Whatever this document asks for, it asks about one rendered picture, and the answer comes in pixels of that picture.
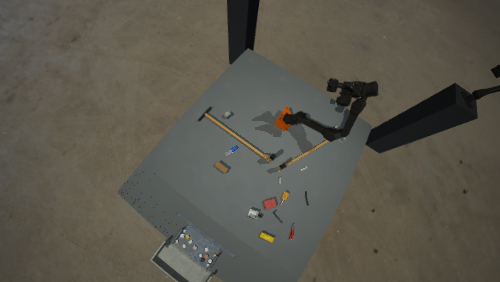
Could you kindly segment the yellow rectangular block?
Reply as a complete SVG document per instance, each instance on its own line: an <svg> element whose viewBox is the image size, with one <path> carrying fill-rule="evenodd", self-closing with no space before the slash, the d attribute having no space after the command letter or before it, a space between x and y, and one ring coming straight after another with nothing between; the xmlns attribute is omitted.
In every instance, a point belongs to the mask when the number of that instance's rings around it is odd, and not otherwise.
<svg viewBox="0 0 500 282"><path fill-rule="evenodd" d="M261 237L261 238L263 238L265 240L268 240L270 242L272 242L273 239L274 239L274 237L272 237L271 235L267 235L267 234L265 234L263 232L260 233L259 237Z"/></svg>

